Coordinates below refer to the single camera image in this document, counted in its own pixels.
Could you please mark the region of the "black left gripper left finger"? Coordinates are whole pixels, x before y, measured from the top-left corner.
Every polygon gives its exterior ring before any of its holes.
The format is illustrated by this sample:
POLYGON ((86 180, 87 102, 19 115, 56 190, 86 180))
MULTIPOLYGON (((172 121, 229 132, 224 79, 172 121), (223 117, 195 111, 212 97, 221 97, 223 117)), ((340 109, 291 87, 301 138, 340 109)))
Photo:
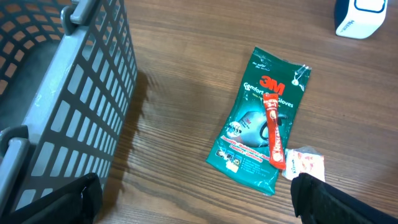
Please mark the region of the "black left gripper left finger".
POLYGON ((91 172, 1 218, 1 224, 93 223, 103 204, 97 174, 91 172))

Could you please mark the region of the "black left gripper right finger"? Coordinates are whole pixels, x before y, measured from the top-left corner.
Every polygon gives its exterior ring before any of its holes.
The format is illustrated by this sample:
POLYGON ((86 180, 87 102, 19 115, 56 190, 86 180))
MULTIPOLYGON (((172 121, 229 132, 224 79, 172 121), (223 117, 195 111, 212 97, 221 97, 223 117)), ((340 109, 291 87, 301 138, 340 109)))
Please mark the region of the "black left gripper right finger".
POLYGON ((301 173, 294 178, 290 193, 295 216, 300 217, 302 223, 397 224, 397 218, 369 206, 310 174, 301 173))

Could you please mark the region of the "red white small packet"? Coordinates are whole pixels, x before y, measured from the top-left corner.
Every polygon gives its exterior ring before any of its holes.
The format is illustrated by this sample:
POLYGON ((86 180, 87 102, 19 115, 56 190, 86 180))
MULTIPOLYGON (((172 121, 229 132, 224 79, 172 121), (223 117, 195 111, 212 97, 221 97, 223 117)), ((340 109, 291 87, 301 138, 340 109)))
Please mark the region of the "red white small packet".
POLYGON ((282 175, 293 180, 301 173, 307 173, 311 176, 325 181, 325 159, 313 147, 304 146, 298 149, 285 150, 286 170, 282 175))

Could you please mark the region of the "red stick sachet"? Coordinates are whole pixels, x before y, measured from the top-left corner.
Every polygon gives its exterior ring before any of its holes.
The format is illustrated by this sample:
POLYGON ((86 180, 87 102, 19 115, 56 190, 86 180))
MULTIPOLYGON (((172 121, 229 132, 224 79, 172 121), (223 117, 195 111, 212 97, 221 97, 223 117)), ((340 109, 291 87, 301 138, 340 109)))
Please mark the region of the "red stick sachet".
POLYGON ((285 170, 286 161, 284 150, 282 146, 282 138, 279 131, 279 114, 278 114, 278 94, 265 93, 263 94, 263 102, 266 110, 269 150, 270 150, 270 164, 277 169, 285 170))

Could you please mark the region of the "green 3M gloves packet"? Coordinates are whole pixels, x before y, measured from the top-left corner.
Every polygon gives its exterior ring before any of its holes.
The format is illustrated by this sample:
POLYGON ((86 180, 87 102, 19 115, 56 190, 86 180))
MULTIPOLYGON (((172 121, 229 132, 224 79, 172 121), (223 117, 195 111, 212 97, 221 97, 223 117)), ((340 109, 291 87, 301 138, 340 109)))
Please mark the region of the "green 3M gloves packet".
POLYGON ((280 169, 270 164, 263 94, 278 94, 279 131, 287 146, 312 69, 254 48, 234 105, 206 162, 233 180, 274 195, 280 169))

